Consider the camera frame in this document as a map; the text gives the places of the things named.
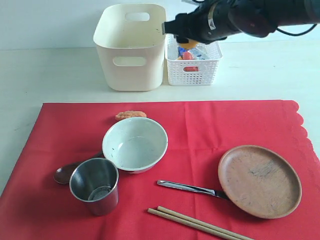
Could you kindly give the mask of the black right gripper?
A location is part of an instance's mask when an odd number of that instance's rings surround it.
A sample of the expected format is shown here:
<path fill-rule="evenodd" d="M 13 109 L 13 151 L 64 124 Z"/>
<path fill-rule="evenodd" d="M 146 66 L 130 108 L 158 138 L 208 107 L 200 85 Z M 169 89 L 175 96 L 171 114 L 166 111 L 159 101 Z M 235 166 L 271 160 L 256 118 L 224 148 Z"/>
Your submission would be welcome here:
<path fill-rule="evenodd" d="M 249 0 L 195 0 L 191 13 L 179 13 L 162 23 L 162 34 L 172 34 L 178 44 L 210 44 L 229 36 L 250 34 Z"/>

